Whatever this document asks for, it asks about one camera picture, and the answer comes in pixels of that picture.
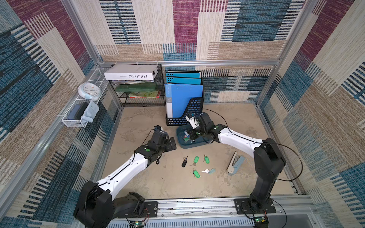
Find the teal plastic storage box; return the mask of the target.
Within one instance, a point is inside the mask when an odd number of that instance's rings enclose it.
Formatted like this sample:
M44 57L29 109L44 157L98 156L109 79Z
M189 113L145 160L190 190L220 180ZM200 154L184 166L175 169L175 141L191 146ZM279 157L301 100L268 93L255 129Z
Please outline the teal plastic storage box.
M176 130L178 143L183 149L194 148L202 145L209 144L212 141L212 137L203 137L189 125L182 125Z

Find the black fob key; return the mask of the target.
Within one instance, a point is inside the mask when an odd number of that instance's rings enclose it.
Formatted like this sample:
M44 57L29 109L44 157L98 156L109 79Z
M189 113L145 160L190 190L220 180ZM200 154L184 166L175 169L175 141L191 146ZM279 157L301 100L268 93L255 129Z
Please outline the black fob key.
M184 168L187 165L187 156L183 158L182 167Z

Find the light blue tag key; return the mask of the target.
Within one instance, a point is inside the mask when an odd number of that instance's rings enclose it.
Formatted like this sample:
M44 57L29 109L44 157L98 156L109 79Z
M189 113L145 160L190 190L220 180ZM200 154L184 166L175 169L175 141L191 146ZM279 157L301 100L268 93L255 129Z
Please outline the light blue tag key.
M216 171L216 169L215 168L212 168L212 169L206 169L206 170L204 170L204 171L201 171L201 173L208 173L208 174L212 174L212 173L214 173Z

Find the solid green tag key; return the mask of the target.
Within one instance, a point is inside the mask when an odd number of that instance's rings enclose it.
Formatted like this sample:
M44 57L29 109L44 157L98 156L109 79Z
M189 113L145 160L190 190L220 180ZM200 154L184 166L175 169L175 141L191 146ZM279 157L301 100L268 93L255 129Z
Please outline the solid green tag key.
M198 171L196 169L193 169L193 174L196 178L200 178L200 174L198 173Z

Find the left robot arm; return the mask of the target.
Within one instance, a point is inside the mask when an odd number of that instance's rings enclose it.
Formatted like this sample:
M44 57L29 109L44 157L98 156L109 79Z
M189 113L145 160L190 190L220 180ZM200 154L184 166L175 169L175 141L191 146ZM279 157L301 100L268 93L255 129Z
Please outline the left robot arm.
M113 219L148 217L145 199L136 192L117 197L119 192L153 162L159 163L163 153L176 150L176 141L157 125L152 137L136 148L133 155L97 182L88 181L82 187L74 210L74 218L87 228L105 228Z

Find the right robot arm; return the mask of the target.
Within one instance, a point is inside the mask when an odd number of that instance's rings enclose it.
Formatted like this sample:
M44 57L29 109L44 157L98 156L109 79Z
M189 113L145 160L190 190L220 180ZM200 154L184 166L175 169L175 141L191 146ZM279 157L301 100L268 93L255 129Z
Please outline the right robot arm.
M271 191L286 165L277 143L271 138L265 140L252 138L231 130L226 125L214 124L205 112L198 115L189 113L185 118L191 125L189 135L192 139L201 137L210 142L230 145L254 159L258 177L250 197L237 203L240 213L275 213Z

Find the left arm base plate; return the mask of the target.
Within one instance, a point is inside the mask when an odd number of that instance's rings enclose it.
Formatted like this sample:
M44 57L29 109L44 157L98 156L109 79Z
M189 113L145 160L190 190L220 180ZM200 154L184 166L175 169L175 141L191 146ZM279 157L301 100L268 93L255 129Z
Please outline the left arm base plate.
M115 218L118 219L136 219L136 218L156 218L158 215L158 202L157 201L145 201L144 205L135 208L127 208L126 210L119 212Z

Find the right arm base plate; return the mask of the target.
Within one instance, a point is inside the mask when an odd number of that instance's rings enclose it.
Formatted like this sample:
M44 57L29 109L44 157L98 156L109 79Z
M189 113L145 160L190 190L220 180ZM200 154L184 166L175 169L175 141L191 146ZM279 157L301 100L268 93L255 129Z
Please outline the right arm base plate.
M238 198L233 200L237 214L272 214L276 213L273 200L269 198L263 203L259 203L249 198Z

